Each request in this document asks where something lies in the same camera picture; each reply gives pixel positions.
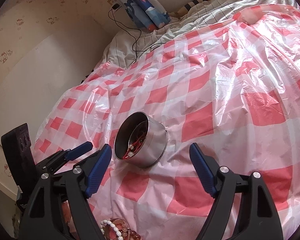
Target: blue gripper pad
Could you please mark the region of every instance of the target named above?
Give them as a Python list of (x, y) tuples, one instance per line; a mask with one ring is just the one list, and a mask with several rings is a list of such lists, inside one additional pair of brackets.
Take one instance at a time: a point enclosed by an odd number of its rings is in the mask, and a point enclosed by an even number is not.
[(92, 150), (92, 143), (91, 142), (85, 142), (78, 147), (74, 148), (73, 150), (69, 151), (66, 160), (67, 161), (74, 161), (76, 158), (80, 157), (81, 155), (89, 152)]
[(216, 187), (214, 186), (214, 177), (200, 152), (201, 150), (198, 149), (195, 144), (190, 145), (190, 160), (194, 166), (195, 171), (197, 172), (203, 189), (206, 193), (210, 194), (211, 197), (214, 197), (218, 192)]
[(100, 183), (111, 160), (111, 147), (108, 144), (105, 144), (98, 154), (100, 155), (100, 157), (92, 168), (87, 179), (87, 189), (85, 193), (88, 198), (90, 198), (92, 194), (98, 191)]

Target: wrinkled plastic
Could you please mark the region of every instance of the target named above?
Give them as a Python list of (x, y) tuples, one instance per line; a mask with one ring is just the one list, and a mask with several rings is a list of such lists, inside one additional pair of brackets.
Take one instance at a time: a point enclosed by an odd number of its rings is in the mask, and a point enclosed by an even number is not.
[[(143, 111), (168, 131), (161, 160), (142, 170), (114, 155), (89, 199), (97, 221), (123, 218), (144, 240), (195, 239), (213, 199), (189, 158), (197, 142), (235, 173), (260, 171), (284, 239), (300, 224), (300, 10), (258, 5), (178, 36), (127, 70), (105, 63), (55, 105), (34, 146), (36, 162), (91, 141), (114, 144)], [(224, 238), (234, 228), (235, 197)]]

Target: plastic sheet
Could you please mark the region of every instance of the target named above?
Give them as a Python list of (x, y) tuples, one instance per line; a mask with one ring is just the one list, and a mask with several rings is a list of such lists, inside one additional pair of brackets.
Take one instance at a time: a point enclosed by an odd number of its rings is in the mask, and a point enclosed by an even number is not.
[[(101, 65), (55, 105), (38, 133), (34, 158), (87, 140), (94, 150), (113, 146), (120, 125), (136, 111), (165, 125), (166, 152), (146, 170), (113, 156), (89, 199), (98, 222), (123, 218), (144, 240), (195, 239), (213, 202), (189, 158), (189, 146), (197, 142), (236, 173), (260, 171), (284, 238), (296, 230), (300, 10), (278, 4), (246, 8), (178, 36), (126, 70)], [(236, 196), (224, 238), (234, 228), (238, 203)]]

